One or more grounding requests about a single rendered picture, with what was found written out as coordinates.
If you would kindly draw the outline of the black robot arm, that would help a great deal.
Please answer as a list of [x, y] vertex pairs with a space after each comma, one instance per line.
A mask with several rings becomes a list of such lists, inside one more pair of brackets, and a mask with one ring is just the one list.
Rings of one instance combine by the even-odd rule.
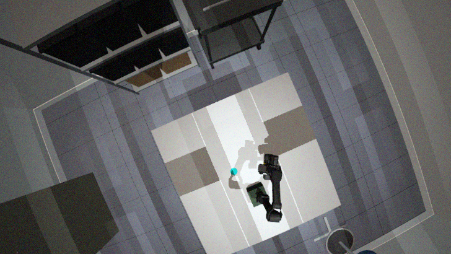
[[[256, 202], [263, 204], [266, 210], [266, 219], [268, 222], [279, 222], [282, 218], [282, 204], [280, 198], [280, 181], [282, 179], [282, 171], [281, 166], [278, 165], [279, 156], [278, 155], [270, 155], [269, 156], [269, 167], [268, 164], [258, 164], [258, 172], [260, 175], [266, 173], [268, 171], [270, 180], [272, 181], [272, 196], [273, 202], [272, 204], [269, 202], [269, 195], [264, 194], [263, 191], [259, 191], [256, 193]], [[266, 171], [267, 168], [267, 171]], [[280, 209], [280, 213], [275, 210]]]

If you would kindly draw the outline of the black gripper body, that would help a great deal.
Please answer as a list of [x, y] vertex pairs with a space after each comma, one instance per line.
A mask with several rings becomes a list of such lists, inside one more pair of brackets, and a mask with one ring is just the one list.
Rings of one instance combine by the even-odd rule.
[[[267, 165], [267, 168], [269, 167], [269, 156], [270, 156], [270, 155], [273, 155], [273, 154], [265, 154], [265, 155], [264, 155], [265, 163], [268, 164], [268, 165]], [[267, 168], [266, 168], [266, 171], [267, 171]], [[268, 171], [266, 172], [266, 174], [267, 174], [267, 175], [263, 174], [263, 179], [264, 179], [264, 180], [270, 180]]]

